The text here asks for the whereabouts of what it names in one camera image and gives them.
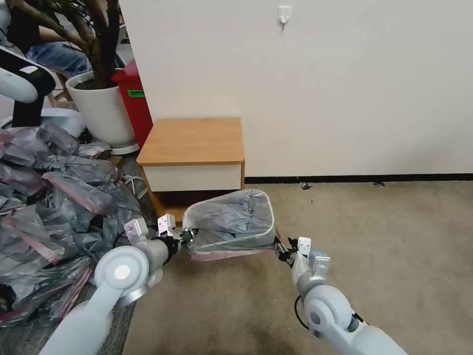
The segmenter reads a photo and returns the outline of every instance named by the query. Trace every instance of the blue jeans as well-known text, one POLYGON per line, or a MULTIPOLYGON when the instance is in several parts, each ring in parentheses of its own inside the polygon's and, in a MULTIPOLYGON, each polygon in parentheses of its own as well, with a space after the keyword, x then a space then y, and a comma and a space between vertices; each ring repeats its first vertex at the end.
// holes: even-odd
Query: blue jeans
POLYGON ((71 48, 68 42, 44 42, 31 46, 26 57, 69 77, 91 70, 86 55, 79 49, 71 48))

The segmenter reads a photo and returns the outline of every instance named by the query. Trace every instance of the red trash bin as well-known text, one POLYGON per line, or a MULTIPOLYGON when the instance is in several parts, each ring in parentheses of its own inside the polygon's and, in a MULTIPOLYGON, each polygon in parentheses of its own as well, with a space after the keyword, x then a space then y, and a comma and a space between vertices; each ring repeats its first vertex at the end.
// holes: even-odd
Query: red trash bin
POLYGON ((148 103, 144 97, 143 85, 139 79, 136 62, 132 61, 123 70, 117 72, 112 80, 118 84, 128 117, 135 132, 136 142, 140 148, 148 137, 153 121, 149 113, 148 103))

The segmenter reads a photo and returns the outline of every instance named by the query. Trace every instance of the drawer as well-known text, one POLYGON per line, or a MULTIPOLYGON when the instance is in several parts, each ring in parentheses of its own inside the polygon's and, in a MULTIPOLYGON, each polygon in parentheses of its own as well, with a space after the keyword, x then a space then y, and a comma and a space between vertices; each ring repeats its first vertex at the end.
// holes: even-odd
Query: drawer
POLYGON ((241 164, 143 166, 151 191, 240 190, 241 164))

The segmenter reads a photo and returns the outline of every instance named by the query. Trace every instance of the beige carpet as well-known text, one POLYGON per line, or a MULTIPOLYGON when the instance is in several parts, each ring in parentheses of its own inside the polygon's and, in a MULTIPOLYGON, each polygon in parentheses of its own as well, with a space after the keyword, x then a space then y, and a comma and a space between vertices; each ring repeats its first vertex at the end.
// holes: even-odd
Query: beige carpet
MULTIPOLYGON (((473 349, 473 183, 252 185, 283 236, 332 257, 329 284, 410 355, 473 349)), ((293 313, 271 253, 192 263, 182 253, 137 304, 125 355, 334 354, 293 313)))

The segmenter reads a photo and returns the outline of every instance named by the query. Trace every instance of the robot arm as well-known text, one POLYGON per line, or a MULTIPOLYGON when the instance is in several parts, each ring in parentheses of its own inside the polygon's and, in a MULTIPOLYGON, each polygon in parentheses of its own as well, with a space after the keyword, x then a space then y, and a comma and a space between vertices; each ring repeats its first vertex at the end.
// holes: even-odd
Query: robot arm
POLYGON ((55 85, 47 68, 0 47, 0 94, 15 100, 13 127, 38 126, 44 97, 55 85))
POLYGON ((407 355, 381 329, 369 325, 351 309, 345 295, 326 285, 330 258, 320 251, 310 250, 310 239, 299 238, 293 253, 292 276, 304 305, 309 330, 327 339, 341 355, 407 355))
POLYGON ((185 238, 172 234, 172 216, 159 218, 158 226, 163 234, 149 240, 143 218, 125 224, 131 246, 114 248, 100 259, 94 273, 97 290, 63 319, 39 355, 99 352, 110 331, 114 306, 136 301, 157 284, 163 277, 162 266, 185 242, 185 238))

